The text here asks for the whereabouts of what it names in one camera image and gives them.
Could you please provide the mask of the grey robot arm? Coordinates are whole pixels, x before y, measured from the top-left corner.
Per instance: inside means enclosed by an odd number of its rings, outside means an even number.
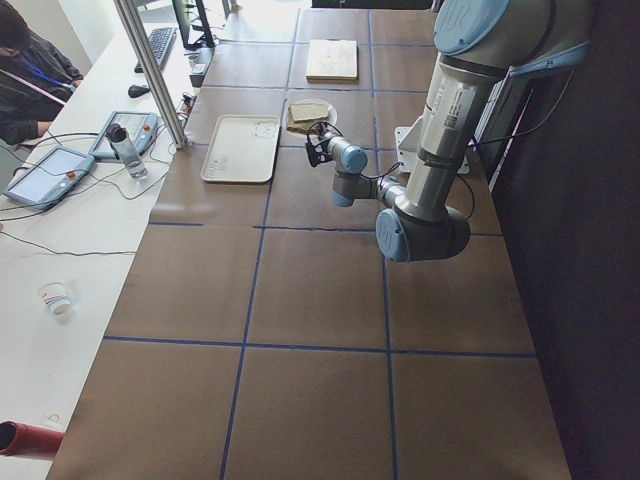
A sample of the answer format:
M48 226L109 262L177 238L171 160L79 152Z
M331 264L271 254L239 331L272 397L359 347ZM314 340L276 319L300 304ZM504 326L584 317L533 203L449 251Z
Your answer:
M381 253L396 262L447 259L470 237L466 217L446 206L493 86L578 65L589 45L591 1L447 1L434 25L438 59L423 114L411 128L415 165L407 185L363 175L364 151L336 127L310 128L309 163L333 162L333 202L376 199Z

